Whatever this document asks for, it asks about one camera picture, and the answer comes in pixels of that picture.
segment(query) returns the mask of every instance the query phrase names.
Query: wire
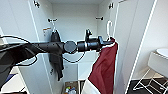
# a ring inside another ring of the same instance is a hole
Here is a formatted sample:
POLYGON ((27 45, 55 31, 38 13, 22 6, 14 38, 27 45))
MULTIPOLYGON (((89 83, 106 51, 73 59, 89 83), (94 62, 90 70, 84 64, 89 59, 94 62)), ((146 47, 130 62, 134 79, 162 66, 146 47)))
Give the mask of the wire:
POLYGON ((16 37, 16 36, 0 36, 0 38, 5 38, 5 37, 9 37, 9 38, 15 38, 15 39, 20 39, 20 40, 23 40, 23 41, 25 41, 25 42, 28 42, 28 43, 30 43, 28 40, 25 40, 25 39, 23 39, 23 38, 16 37))
POLYGON ((76 60, 76 61, 70 61, 70 60, 68 60, 68 59, 66 59, 66 58, 64 58, 64 57, 62 57, 62 56, 60 56, 60 55, 58 55, 58 54, 55 54, 55 53, 50 53, 50 54, 59 56, 59 57, 61 57, 62 59, 66 60, 67 62, 70 62, 70 63, 76 63, 76 62, 79 62, 79 61, 84 57, 85 52, 84 52, 83 55, 82 55, 78 60, 76 60))
POLYGON ((29 51, 32 55, 34 55, 34 57, 36 58, 32 63, 28 64, 28 65, 22 65, 22 64, 18 64, 18 65, 14 65, 14 66, 31 66, 33 65, 36 61, 37 61, 37 56, 35 55, 35 53, 33 51, 31 51, 28 48, 25 48, 27 51, 29 51))
POLYGON ((25 87, 23 87, 19 92, 22 92, 25 89, 25 87))

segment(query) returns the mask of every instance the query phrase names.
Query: fabric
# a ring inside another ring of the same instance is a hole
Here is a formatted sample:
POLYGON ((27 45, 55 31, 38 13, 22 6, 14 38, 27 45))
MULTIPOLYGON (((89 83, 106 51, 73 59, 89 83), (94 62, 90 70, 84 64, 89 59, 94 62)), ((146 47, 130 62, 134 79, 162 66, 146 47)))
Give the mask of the fabric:
POLYGON ((97 88, 99 93, 87 92, 89 89, 91 89, 89 91, 92 91, 93 88, 88 88, 90 86, 85 84, 82 94, 113 94, 117 49, 117 43, 115 43, 112 47, 103 48, 100 52, 100 56, 93 65, 92 72, 88 80, 97 88))
MULTIPOLYGON (((61 42, 60 36, 57 31, 52 32, 51 42, 61 42)), ((60 81, 60 78, 63 77, 62 70, 64 69, 64 67, 63 67, 63 59, 61 57, 62 57, 62 54, 60 54, 60 56, 56 56, 53 54, 49 55, 49 61, 53 64, 54 70, 56 70, 58 74, 58 81, 60 81)))

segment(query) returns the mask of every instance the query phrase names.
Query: white wall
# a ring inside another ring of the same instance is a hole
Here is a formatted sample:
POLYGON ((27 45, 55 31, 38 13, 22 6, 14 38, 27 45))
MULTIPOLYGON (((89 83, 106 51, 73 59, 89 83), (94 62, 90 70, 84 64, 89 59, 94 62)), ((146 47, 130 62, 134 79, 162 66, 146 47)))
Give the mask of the white wall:
MULTIPOLYGON (((142 50, 140 52, 134 75, 132 77, 133 80, 140 79, 147 71, 150 52, 155 51, 158 48, 168 48, 167 4, 167 0, 157 0, 153 16, 142 44, 142 50)), ((149 73, 146 78, 151 77, 152 73, 153 72, 149 73)))
MULTIPOLYGON (((97 37, 97 20, 95 17, 98 16, 97 5, 76 5, 76 4, 53 4, 54 19, 58 19, 55 23, 56 29, 58 30, 61 40, 66 41, 84 41, 86 29, 90 29, 93 35, 91 37, 97 37)), ((83 53, 76 54, 64 54, 64 57, 70 61, 78 60, 83 53)), ((80 63, 87 63, 90 66, 96 60, 95 51, 86 52, 85 56, 75 64, 70 64, 64 60, 64 81, 74 81, 80 79, 81 74, 78 71, 81 69, 78 66, 82 66, 80 63)))

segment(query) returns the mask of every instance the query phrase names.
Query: white cabinet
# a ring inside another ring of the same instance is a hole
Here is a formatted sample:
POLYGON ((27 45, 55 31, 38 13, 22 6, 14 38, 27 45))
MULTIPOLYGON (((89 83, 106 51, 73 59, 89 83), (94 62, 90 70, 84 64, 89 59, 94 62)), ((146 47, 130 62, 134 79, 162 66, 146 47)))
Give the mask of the white cabinet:
MULTIPOLYGON (((31 42, 49 41, 53 25, 48 19, 57 19, 55 27, 61 40, 82 41, 85 30, 91 37, 107 39, 106 25, 110 20, 110 35, 119 44, 116 62, 114 94, 124 94, 130 81, 134 63, 145 32, 154 0, 34 0, 0 1, 0 27, 5 35, 14 35, 31 42)), ((7 39, 8 43, 21 42, 7 39)), ((82 53, 64 54, 70 61, 80 58, 82 53)), ((63 82, 86 79, 96 61, 98 53, 86 52, 78 63, 64 61, 64 77, 57 81, 48 54, 38 54, 38 61, 30 67, 19 67, 30 94, 61 94, 63 82)))

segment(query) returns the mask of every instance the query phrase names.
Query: floor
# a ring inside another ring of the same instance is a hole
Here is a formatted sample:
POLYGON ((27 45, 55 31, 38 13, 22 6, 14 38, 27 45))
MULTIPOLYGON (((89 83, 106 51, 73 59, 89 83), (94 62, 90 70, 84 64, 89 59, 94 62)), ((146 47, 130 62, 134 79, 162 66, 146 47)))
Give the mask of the floor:
MULTIPOLYGON (((157 79, 155 79, 155 80, 157 80, 157 81, 158 81, 159 83, 161 83, 161 84, 163 84, 163 83, 166 81, 166 80, 163 79, 163 78, 157 78, 157 79)), ((131 84, 130 84, 130 86, 129 86, 129 89, 128 89, 127 94, 151 94, 151 93, 149 93, 149 92, 148 92, 146 89, 144 89, 144 88, 134 91, 134 90, 133 90, 133 87, 134 87, 137 83, 138 83, 138 80, 133 80, 133 81, 131 81, 131 84)), ((149 79, 142 80, 142 83, 143 83, 144 85, 147 85, 147 84, 149 83, 149 79)), ((155 88, 157 88, 159 91, 161 91, 161 94, 164 92, 164 90, 160 89, 159 85, 156 84, 155 82, 152 81, 151 85, 154 86, 155 88)), ((151 87, 148 87, 148 89, 150 89, 150 90, 153 92, 153 94, 160 94, 160 93, 158 93, 157 91, 155 91, 155 90, 154 90, 153 88, 151 88, 151 87)))

